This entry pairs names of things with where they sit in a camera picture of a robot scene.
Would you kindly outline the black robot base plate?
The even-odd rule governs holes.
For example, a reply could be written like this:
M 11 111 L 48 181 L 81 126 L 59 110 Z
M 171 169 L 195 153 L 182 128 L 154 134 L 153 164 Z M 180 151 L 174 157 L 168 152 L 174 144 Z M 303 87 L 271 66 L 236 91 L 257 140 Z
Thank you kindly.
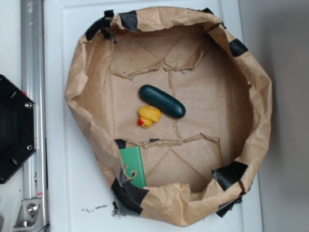
M 35 103 L 0 76 L 0 183 L 5 184 L 36 151 Z

